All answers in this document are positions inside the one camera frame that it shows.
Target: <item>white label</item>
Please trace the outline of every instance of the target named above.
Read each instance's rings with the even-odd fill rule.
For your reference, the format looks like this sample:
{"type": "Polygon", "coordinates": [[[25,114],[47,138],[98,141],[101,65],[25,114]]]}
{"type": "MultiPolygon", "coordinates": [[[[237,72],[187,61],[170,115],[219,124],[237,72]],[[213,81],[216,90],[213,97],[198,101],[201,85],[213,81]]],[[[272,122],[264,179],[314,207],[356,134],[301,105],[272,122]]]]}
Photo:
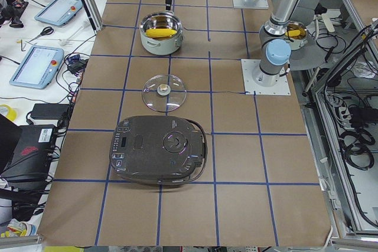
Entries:
{"type": "Polygon", "coordinates": [[[41,134],[40,134],[40,139],[38,140],[39,143],[46,143],[50,141],[50,137],[52,134],[53,130],[50,129],[42,129],[41,134]]]}

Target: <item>yellow tape roll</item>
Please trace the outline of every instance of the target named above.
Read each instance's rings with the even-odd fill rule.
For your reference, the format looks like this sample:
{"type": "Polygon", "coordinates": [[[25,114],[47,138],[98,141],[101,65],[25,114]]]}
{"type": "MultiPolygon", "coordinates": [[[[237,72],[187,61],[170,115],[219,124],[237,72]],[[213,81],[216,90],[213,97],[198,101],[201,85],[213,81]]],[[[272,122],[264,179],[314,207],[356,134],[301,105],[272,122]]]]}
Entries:
{"type": "Polygon", "coordinates": [[[6,104],[0,104],[0,114],[4,115],[10,121],[14,121],[17,117],[16,111],[6,104]]]}

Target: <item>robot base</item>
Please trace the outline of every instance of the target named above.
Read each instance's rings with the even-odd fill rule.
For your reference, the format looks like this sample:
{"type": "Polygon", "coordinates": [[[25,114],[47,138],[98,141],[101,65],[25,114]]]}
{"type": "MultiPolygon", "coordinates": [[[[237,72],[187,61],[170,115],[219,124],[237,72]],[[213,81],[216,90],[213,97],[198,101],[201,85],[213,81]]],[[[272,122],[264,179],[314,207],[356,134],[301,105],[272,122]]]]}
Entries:
{"type": "Polygon", "coordinates": [[[232,0],[234,8],[268,9],[267,0],[232,0]]]}
{"type": "Polygon", "coordinates": [[[264,87],[257,84],[252,78],[253,70],[260,64],[261,60],[242,59],[243,79],[245,92],[249,94],[269,94],[276,96],[290,96],[290,88],[286,76],[278,77],[277,83],[272,87],[264,87]]]}

